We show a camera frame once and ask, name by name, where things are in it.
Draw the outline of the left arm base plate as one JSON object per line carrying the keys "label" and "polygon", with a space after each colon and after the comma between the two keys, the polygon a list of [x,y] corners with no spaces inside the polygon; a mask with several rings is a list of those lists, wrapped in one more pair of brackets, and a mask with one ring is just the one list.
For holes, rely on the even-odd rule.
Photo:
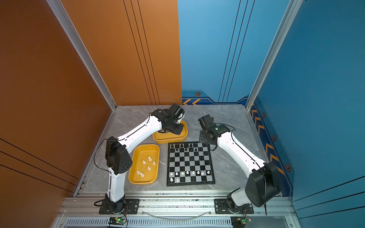
{"label": "left arm base plate", "polygon": [[125,215],[136,215],[139,208],[139,199],[126,199],[124,203],[124,207],[122,211],[113,210],[111,206],[109,206],[105,199],[101,202],[101,206],[99,207],[99,214],[125,214]]}

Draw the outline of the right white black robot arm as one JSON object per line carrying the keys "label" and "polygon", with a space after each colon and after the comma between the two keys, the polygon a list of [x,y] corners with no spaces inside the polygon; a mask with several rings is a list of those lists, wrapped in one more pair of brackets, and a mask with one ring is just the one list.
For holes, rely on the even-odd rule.
{"label": "right white black robot arm", "polygon": [[210,115],[198,119],[202,128],[199,142],[223,149],[241,167],[248,180],[244,188],[238,188],[227,195],[227,205],[232,213],[243,210],[245,205],[256,207],[281,193],[281,172],[274,162],[265,162],[255,156],[234,135],[233,126],[216,123]]}

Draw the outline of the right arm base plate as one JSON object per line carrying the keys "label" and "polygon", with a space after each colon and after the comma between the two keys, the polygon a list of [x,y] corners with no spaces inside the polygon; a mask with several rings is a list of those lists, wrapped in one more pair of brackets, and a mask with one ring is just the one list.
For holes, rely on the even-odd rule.
{"label": "right arm base plate", "polygon": [[236,210],[231,210],[226,198],[215,198],[214,208],[216,214],[254,214],[254,209],[251,204],[245,204]]}

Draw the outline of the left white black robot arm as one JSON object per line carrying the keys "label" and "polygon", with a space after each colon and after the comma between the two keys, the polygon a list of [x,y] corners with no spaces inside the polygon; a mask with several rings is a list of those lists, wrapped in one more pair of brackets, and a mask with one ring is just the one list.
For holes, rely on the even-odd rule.
{"label": "left white black robot arm", "polygon": [[106,165],[109,172],[108,191],[103,203],[114,214],[125,213],[125,177],[132,167],[130,153],[153,133],[164,130],[174,135],[183,131],[181,123],[185,111],[178,104],[167,109],[157,109],[148,118],[128,133],[106,140]]}

